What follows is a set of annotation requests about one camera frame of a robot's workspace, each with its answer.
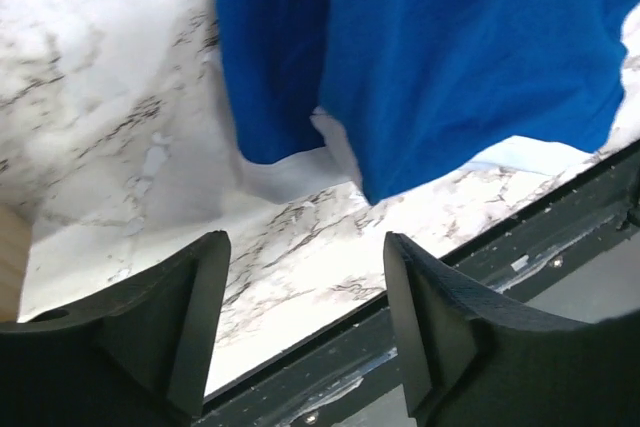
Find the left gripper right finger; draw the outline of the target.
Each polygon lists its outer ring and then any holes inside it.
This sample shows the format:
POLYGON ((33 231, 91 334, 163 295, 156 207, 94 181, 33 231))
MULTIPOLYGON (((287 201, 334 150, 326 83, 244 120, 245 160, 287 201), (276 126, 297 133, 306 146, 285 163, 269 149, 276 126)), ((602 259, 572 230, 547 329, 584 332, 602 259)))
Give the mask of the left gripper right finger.
POLYGON ((409 416, 420 426, 635 426, 639 316, 583 323, 510 299, 402 234, 384 273, 409 416))

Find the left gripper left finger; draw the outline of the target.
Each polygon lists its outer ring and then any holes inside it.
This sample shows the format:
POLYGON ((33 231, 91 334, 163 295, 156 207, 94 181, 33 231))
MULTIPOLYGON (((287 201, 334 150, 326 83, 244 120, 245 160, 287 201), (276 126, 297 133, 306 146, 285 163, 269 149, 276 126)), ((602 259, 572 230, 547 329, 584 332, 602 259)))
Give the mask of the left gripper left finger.
POLYGON ((2 425, 191 425, 229 264, 228 235, 210 232, 93 295, 2 323, 2 425))

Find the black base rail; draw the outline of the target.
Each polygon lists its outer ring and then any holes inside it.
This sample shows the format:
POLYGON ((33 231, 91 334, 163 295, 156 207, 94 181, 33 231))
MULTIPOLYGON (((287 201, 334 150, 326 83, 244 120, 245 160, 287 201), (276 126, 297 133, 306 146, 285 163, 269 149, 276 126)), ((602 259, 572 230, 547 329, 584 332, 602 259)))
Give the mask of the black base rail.
MULTIPOLYGON (((639 233, 633 143, 445 255, 462 273, 529 301, 639 233)), ((333 426, 400 383, 379 295, 207 398, 199 426, 333 426)))

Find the blue boxer underwear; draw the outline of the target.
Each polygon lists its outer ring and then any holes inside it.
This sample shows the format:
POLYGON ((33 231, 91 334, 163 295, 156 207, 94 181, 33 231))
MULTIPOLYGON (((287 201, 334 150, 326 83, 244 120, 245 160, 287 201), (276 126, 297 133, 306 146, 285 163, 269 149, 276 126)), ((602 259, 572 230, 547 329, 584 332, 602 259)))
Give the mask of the blue boxer underwear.
POLYGON ((370 204, 460 166, 552 175, 610 136, 639 0, 216 0, 242 184, 370 204))

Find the wooden compartment tray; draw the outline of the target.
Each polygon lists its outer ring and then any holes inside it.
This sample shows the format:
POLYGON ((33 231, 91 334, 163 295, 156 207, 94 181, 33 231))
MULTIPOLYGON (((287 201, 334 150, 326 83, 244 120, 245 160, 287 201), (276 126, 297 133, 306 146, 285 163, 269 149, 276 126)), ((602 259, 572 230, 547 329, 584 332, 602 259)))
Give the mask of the wooden compartment tray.
POLYGON ((0 311, 2 322, 18 319, 32 244, 32 227, 8 206, 0 212, 0 311))

